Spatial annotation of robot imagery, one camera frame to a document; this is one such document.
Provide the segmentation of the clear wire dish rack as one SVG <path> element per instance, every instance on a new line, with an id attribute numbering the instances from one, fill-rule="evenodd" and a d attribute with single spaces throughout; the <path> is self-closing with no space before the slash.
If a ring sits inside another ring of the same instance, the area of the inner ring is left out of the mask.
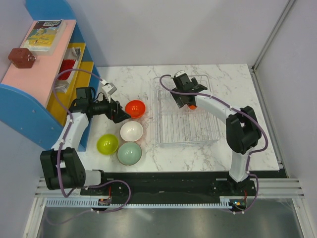
<path id="1" fill-rule="evenodd" d="M 156 142 L 161 147 L 202 145 L 220 139 L 218 119 L 201 108 L 179 108 L 159 77 L 154 78 L 153 110 Z"/>

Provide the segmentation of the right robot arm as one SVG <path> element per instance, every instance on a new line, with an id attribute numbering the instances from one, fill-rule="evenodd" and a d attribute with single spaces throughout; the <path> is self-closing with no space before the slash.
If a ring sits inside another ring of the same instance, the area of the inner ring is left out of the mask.
<path id="1" fill-rule="evenodd" d="M 172 79 L 175 88 L 170 92 L 179 108 L 185 105 L 201 108 L 225 124 L 226 141 L 232 150 L 229 170 L 231 180 L 226 187 L 230 194 L 240 194 L 245 189 L 243 181 L 248 177 L 248 156 L 257 146 L 263 132 L 253 108 L 234 108 L 212 95 L 207 87 L 199 84 L 195 78 L 189 78 L 183 71 L 176 73 Z"/>

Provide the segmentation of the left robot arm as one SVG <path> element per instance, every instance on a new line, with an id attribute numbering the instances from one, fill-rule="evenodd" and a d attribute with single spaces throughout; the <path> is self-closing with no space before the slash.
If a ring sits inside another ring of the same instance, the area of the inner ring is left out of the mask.
<path id="1" fill-rule="evenodd" d="M 77 88 L 77 97 L 69 108 L 61 135 L 50 150 L 41 153 L 40 161 L 49 190 L 91 186 L 98 195 L 107 193 L 109 184 L 102 179 L 102 171 L 86 170 L 77 153 L 93 116 L 106 115 L 114 123 L 130 118 L 120 103 L 111 98 L 116 87 L 108 83 L 102 90 L 103 97 L 99 101 L 92 95 L 93 88 Z"/>

